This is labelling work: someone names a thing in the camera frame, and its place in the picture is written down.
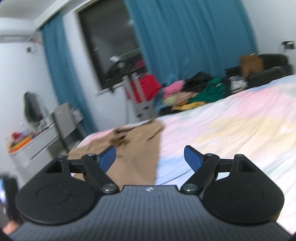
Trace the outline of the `person's left hand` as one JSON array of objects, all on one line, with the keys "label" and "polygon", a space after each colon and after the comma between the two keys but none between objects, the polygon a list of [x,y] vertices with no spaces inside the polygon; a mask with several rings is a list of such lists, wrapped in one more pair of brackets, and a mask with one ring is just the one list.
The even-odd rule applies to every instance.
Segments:
[{"label": "person's left hand", "polygon": [[2,231],[6,234],[9,235],[15,230],[19,228],[19,224],[15,221],[9,221],[8,224],[2,229]]}]

